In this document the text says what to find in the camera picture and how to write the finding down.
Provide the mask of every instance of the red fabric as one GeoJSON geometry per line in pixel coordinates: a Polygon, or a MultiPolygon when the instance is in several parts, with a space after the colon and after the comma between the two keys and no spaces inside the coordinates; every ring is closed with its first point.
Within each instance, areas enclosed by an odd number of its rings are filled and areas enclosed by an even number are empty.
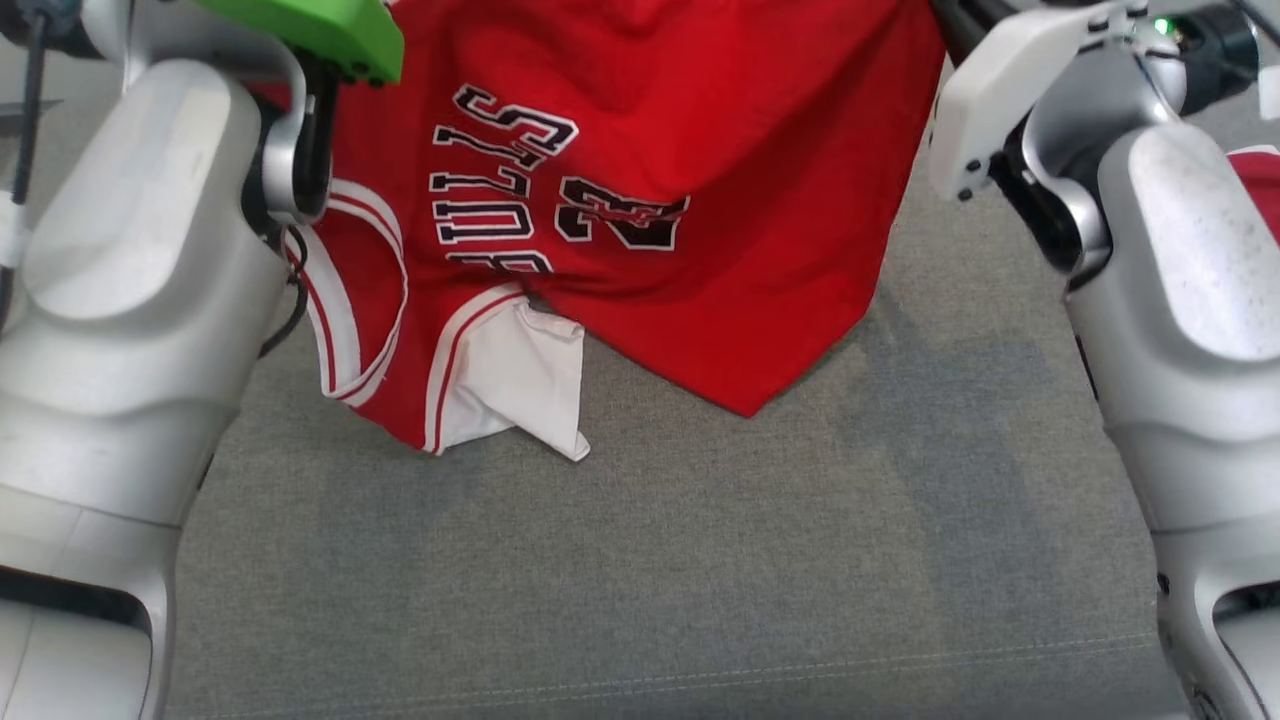
{"type": "Polygon", "coordinates": [[[1231,165],[1235,167],[1235,173],[1240,176],[1271,233],[1280,241],[1280,155],[1240,152],[1231,155],[1231,165]]]}
{"type": "MultiPolygon", "coordinates": [[[[928,0],[401,0],[393,13],[403,82],[344,92],[334,172],[402,223],[411,316],[448,318],[457,302],[430,300],[445,288],[517,277],[623,355],[751,415],[865,314],[942,64],[928,0]],[[502,206],[466,215],[468,202],[502,206]],[[476,224],[527,237],[442,234],[476,224]]],[[[367,233],[344,227],[319,231],[367,233]]],[[[424,364],[397,357],[393,372],[428,372],[438,338],[412,328],[436,324],[406,318],[398,352],[424,364]]]]}

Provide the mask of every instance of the white stripe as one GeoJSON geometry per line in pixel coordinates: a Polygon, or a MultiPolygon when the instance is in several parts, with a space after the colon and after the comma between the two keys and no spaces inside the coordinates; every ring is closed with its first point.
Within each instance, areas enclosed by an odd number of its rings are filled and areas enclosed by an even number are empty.
{"type": "MultiPolygon", "coordinates": [[[[444,387],[444,372],[449,366],[449,356],[453,352],[453,341],[458,337],[458,331],[462,325],[467,324],[467,320],[474,318],[476,313],[484,309],[485,305],[495,302],[511,293],[521,292],[518,283],[507,283],[498,287],[492,287],[467,301],[466,305],[458,307],[449,322],[444,324],[444,329],[440,331],[440,340],[435,343],[435,356],[431,359],[431,372],[426,378],[426,445],[422,450],[428,452],[435,452],[439,455],[444,451],[444,445],[447,442],[445,434],[440,433],[440,446],[435,447],[435,416],[436,410],[440,405],[440,395],[448,393],[449,388],[444,387]]],[[[517,302],[520,297],[512,297],[511,302],[517,302]]],[[[485,315],[492,315],[509,305],[511,302],[503,302],[500,305],[490,309],[485,315]]],[[[453,377],[451,382],[458,377],[457,368],[454,368],[453,377]]]]}
{"type": "Polygon", "coordinates": [[[1280,155],[1280,150],[1276,150],[1275,145],[1252,145],[1249,147],[1242,147],[1239,150],[1233,150],[1229,155],[1244,155],[1247,152],[1262,152],[1265,155],[1280,155]]]}
{"type": "MultiPolygon", "coordinates": [[[[378,391],[379,383],[372,380],[379,380],[387,375],[387,369],[390,366],[392,357],[396,355],[396,347],[399,342],[401,324],[404,320],[404,307],[408,305],[408,270],[404,266],[404,254],[402,251],[403,245],[397,242],[397,236],[388,228],[388,224],[383,223],[383,218],[362,206],[343,202],[340,200],[330,200],[329,209],[360,218],[378,231],[378,234],[383,236],[383,240],[385,240],[387,245],[390,246],[392,254],[396,255],[396,264],[399,266],[401,272],[401,302],[399,307],[396,310],[396,322],[392,323],[390,332],[387,333],[387,341],[383,343],[381,351],[379,351],[378,356],[372,359],[367,370],[358,373],[357,377],[352,378],[349,382],[344,382],[342,387],[334,391],[334,395],[339,396],[357,391],[351,397],[344,398],[343,402],[352,407],[360,407],[365,402],[369,402],[369,398],[371,398],[374,392],[378,391]]],[[[399,225],[396,224],[390,227],[398,228],[399,225]]]]}
{"type": "MultiPolygon", "coordinates": [[[[356,331],[356,315],[351,310],[347,288],[342,284],[342,275],[334,268],[324,241],[314,228],[300,227],[298,232],[307,243],[306,274],[311,291],[307,315],[315,328],[316,347],[320,354],[320,389],[326,397],[333,397],[337,395],[334,386],[340,378],[360,374],[360,333],[356,331]],[[324,310],[328,331],[325,323],[320,320],[320,310],[324,310]],[[329,374],[330,348],[337,378],[329,374]]],[[[285,233],[284,241],[296,258],[302,256],[292,234],[285,233]]]]}

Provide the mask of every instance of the jersey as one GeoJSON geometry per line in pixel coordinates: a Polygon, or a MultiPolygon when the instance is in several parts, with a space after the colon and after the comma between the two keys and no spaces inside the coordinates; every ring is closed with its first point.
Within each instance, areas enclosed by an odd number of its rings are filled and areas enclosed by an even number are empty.
{"type": "MultiPolygon", "coordinates": [[[[352,278],[343,293],[367,295],[334,302],[385,309],[367,322],[357,310],[330,341],[372,352],[397,328],[380,360],[390,374],[356,391],[397,437],[442,450],[421,437],[433,410],[417,386],[442,395],[452,343],[526,293],[571,323],[559,332],[584,325],[742,415],[865,314],[942,67],[927,0],[399,0],[392,12],[403,82],[343,91],[342,182],[314,240],[342,246],[324,255],[352,278]],[[362,214],[343,211],[353,195],[362,214]]],[[[508,370],[541,357],[511,355],[508,370]]]]}

